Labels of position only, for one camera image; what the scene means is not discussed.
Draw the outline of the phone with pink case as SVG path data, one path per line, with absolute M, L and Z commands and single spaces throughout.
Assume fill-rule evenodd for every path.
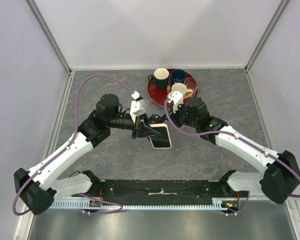
M 165 123 L 154 123 L 149 126 L 159 133 L 159 135 L 149 137 L 152 147 L 154 149 L 170 149 L 172 147 L 172 141 L 168 125 Z

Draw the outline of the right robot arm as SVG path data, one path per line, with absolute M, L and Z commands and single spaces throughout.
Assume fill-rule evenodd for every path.
M 284 150 L 264 147 L 236 131 L 223 120 L 210 116 L 206 104 L 199 97 L 187 104 L 179 97 L 168 97 L 164 102 L 167 120 L 180 133 L 181 126 L 195 128 L 194 137 L 200 137 L 221 148 L 227 149 L 252 165 L 256 172 L 230 170 L 219 191 L 225 197 L 235 192 L 248 192 L 267 197 L 283 204 L 289 197 L 300 198 L 300 168 L 295 155 Z

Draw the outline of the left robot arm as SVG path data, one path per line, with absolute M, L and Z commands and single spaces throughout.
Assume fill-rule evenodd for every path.
M 96 103 L 88 118 L 76 125 L 71 137 L 45 160 L 28 170 L 19 168 L 13 174 L 16 197 L 12 204 L 15 215 L 17 200 L 27 206 L 26 212 L 40 215 L 55 201 L 75 194 L 96 196 L 100 191 L 98 178 L 90 171 L 75 177 L 59 180 L 58 177 L 81 156 L 96 148 L 108 138 L 111 129 L 129 130 L 132 138 L 150 138 L 164 136 L 162 124 L 155 124 L 144 110 L 144 99 L 138 92 L 127 112 L 122 110 L 119 98 L 115 94 L 105 94 Z

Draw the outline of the black phone stand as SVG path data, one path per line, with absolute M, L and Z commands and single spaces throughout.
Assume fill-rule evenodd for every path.
M 165 121 L 168 120 L 166 114 L 163 114 L 162 116 L 158 115 L 158 114 L 153 114 L 151 117 L 150 117 L 151 121 L 154 123 L 154 124 L 162 124 L 164 123 Z

